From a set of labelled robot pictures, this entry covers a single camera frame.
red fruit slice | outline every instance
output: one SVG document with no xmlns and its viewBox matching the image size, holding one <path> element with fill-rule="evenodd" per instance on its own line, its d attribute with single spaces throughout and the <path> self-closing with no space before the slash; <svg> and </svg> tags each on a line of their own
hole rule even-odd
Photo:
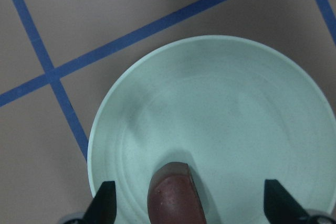
<svg viewBox="0 0 336 224">
<path fill-rule="evenodd" d="M 151 224 L 206 223 L 189 166 L 185 163 L 168 163 L 154 174 L 147 207 Z"/>
</svg>

ceramic plate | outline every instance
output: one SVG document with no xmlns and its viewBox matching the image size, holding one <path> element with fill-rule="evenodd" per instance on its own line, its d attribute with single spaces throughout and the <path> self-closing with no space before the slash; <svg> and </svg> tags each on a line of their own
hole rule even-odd
<svg viewBox="0 0 336 224">
<path fill-rule="evenodd" d="M 266 178 L 303 207 L 331 211 L 335 125 L 314 81 L 279 52 L 230 36 L 183 39 L 136 62 L 104 98 L 89 141 L 90 188 L 115 180 L 115 223 L 149 223 L 150 179 L 180 161 L 209 224 L 267 223 Z"/>
</svg>

blue tape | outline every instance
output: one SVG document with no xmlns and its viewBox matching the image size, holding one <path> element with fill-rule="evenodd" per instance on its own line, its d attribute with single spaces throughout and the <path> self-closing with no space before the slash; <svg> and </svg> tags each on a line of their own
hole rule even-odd
<svg viewBox="0 0 336 224">
<path fill-rule="evenodd" d="M 20 16 L 22 24 L 25 27 L 26 33 L 35 50 L 37 58 L 39 59 L 44 69 L 45 74 L 2 94 L 0 97 L 1 99 L 0 101 L 3 104 L 8 103 L 9 101 L 13 101 L 14 98 L 23 96 L 28 92 L 36 90 L 38 87 L 42 87 L 47 83 L 50 83 L 52 90 L 57 98 L 57 101 L 84 155 L 84 158 L 87 159 L 88 138 L 86 137 L 84 130 L 76 116 L 76 113 L 71 106 L 71 103 L 65 92 L 65 89 L 59 80 L 59 76 L 56 76 L 55 72 L 53 72 L 54 69 L 53 63 L 51 62 L 49 54 L 40 38 L 37 28 L 25 4 L 25 1 L 24 0 L 12 0 L 12 1 Z"/>
<path fill-rule="evenodd" d="M 20 86 L 13 88 L 0 95 L 0 107 L 6 105 L 26 94 L 29 94 L 45 85 L 49 84 L 48 79 L 45 74 L 34 78 L 33 80 L 27 81 Z"/>
<path fill-rule="evenodd" d="M 199 0 L 56 68 L 60 78 L 171 27 L 226 0 Z"/>
<path fill-rule="evenodd" d="M 12 0 L 45 72 L 54 68 L 24 0 Z"/>
<path fill-rule="evenodd" d="M 59 105 L 61 106 L 63 114 L 65 115 L 68 121 L 68 124 L 72 130 L 72 133 L 75 136 L 78 146 L 80 150 L 82 151 L 85 159 L 87 159 L 88 139 L 85 135 L 85 132 L 82 126 L 79 123 L 77 115 L 69 101 L 69 98 L 65 92 L 65 89 L 62 83 L 60 82 L 60 80 L 52 82 L 51 87 L 52 87 L 52 90 L 54 91 L 54 94 L 57 98 Z"/>
<path fill-rule="evenodd" d="M 226 0 L 199 0 L 54 69 L 53 63 L 34 25 L 24 0 L 13 0 L 27 35 L 46 74 L 2 94 L 0 96 L 0 106 L 1 104 L 4 105 L 14 101 L 49 82 L 76 141 L 82 150 L 84 157 L 87 158 L 87 137 L 85 136 L 82 126 L 79 123 L 59 79 L 224 1 Z"/>
<path fill-rule="evenodd" d="M 328 0 L 316 0 L 320 12 L 336 45 L 336 18 Z"/>
</svg>

